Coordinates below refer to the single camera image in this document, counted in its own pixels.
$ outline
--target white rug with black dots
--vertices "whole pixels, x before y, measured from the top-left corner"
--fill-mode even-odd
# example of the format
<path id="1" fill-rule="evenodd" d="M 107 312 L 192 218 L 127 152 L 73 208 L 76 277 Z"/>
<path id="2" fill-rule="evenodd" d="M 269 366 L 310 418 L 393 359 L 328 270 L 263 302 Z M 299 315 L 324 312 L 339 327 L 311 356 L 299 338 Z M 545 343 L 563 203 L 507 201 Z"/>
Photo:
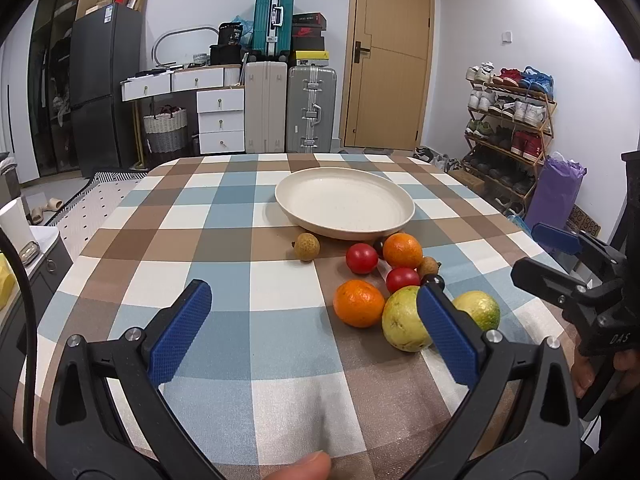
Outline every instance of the white rug with black dots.
<path id="1" fill-rule="evenodd" d="M 119 182 L 93 182 L 72 199 L 49 225 L 57 225 L 73 261 L 121 200 L 140 182 L 143 175 Z"/>

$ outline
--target screw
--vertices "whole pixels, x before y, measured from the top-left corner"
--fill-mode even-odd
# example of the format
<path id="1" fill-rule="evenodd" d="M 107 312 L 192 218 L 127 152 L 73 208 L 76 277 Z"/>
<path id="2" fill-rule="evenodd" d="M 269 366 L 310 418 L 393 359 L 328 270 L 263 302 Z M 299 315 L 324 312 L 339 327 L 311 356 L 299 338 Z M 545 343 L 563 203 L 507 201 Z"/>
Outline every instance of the screw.
<path id="1" fill-rule="evenodd" d="M 499 330 L 489 330 L 484 335 L 489 343 L 499 343 L 502 341 L 502 332 Z"/>
<path id="2" fill-rule="evenodd" d="M 73 348 L 74 346 L 78 346 L 82 341 L 82 336 L 78 334 L 73 334 L 69 339 L 66 340 L 66 344 Z"/>
<path id="3" fill-rule="evenodd" d="M 546 345 L 549 346 L 549 348 L 560 348 L 560 342 L 555 337 L 549 336 L 545 339 L 545 341 Z"/>
<path id="4" fill-rule="evenodd" d="M 129 330 L 124 333 L 124 338 L 127 341 L 137 341 L 140 339 L 140 336 L 142 336 L 142 330 L 139 328 L 129 328 Z"/>

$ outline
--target orange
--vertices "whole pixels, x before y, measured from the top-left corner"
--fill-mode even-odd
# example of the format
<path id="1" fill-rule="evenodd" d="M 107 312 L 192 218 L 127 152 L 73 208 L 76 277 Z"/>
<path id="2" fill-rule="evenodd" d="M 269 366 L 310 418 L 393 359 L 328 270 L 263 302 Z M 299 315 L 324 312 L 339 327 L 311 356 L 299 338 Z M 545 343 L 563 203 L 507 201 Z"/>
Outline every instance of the orange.
<path id="1" fill-rule="evenodd" d="M 366 328 L 380 322 L 385 298 L 373 285 L 349 280 L 334 294 L 335 315 L 347 325 Z"/>
<path id="2" fill-rule="evenodd" d="M 420 242 L 406 233 L 396 233 L 387 238 L 382 254 L 392 267 L 416 269 L 422 262 Z"/>

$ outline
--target gray suitcase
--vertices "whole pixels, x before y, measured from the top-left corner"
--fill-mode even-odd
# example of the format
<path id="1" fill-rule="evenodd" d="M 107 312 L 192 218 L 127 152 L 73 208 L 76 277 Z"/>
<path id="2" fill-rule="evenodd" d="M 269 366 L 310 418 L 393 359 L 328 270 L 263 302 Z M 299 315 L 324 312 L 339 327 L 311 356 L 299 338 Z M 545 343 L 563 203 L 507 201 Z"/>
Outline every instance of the gray suitcase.
<path id="1" fill-rule="evenodd" d="M 284 152 L 287 64 L 247 63 L 244 77 L 244 145 L 247 153 Z"/>
<path id="2" fill-rule="evenodd" d="M 289 69 L 287 151 L 329 153 L 334 132 L 336 75 L 325 66 Z"/>

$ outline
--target plate rim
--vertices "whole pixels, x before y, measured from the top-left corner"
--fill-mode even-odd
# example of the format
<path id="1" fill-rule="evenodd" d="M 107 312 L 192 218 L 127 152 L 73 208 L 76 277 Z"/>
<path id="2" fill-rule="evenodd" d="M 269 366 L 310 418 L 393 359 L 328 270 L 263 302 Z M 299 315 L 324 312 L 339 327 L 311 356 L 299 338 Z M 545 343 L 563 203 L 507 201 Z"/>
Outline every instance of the plate rim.
<path id="1" fill-rule="evenodd" d="M 290 178 L 290 177 L 292 177 L 292 176 L 294 176 L 296 174 L 304 173 L 305 171 L 322 171 L 322 170 L 338 170 L 338 171 L 348 171 L 350 173 L 351 172 L 363 173 L 363 174 L 366 174 L 368 178 L 373 177 L 374 180 L 375 179 L 380 179 L 380 180 L 384 181 L 385 185 L 393 184 L 394 186 L 396 186 L 401 191 L 402 194 L 406 195 L 407 198 L 409 199 L 409 201 L 411 202 L 411 204 L 412 204 L 411 215 L 409 216 L 409 218 L 407 220 L 405 220 L 403 222 L 400 222 L 399 224 L 390 226 L 387 229 L 375 229 L 373 231 L 370 231 L 370 230 L 369 231 L 353 231 L 353 230 L 345 230 L 345 229 L 335 228 L 335 227 L 328 227 L 326 225 L 320 225 L 320 224 L 317 224 L 315 222 L 300 218 L 299 215 L 291 212 L 288 208 L 286 208 L 286 207 L 284 207 L 282 205 L 282 203 L 280 202 L 280 199 L 278 198 L 278 189 L 280 188 L 280 185 L 284 181 L 286 181 L 288 178 Z M 294 171 L 291 174 L 288 174 L 285 178 L 283 178 L 279 183 L 276 184 L 276 189 L 275 189 L 275 193 L 274 194 L 275 194 L 275 199 L 276 199 L 276 202 L 278 203 L 278 205 L 284 210 L 285 213 L 287 213 L 288 215 L 293 216 L 294 218 L 300 218 L 302 221 L 304 221 L 304 222 L 306 222 L 308 224 L 312 224 L 312 225 L 318 226 L 318 227 L 320 227 L 322 229 L 327 229 L 327 230 L 331 230 L 331 231 L 339 231 L 339 232 L 348 232 L 348 233 L 353 233 L 353 234 L 357 234 L 357 235 L 368 235 L 368 234 L 375 235 L 375 234 L 381 233 L 381 232 L 388 232 L 388 231 L 391 231 L 391 230 L 401 229 L 402 227 L 407 225 L 407 223 L 410 222 L 411 218 L 413 218 L 414 215 L 415 215 L 415 202 L 414 202 L 414 199 L 411 197 L 411 195 L 405 189 L 400 187 L 399 184 L 396 184 L 392 180 L 384 178 L 383 176 L 379 176 L 379 175 L 376 175 L 374 173 L 370 173 L 369 171 L 356 170 L 354 168 L 341 168 L 340 166 L 327 166 L 327 167 L 322 167 L 321 166 L 320 168 L 305 168 L 304 170 Z"/>

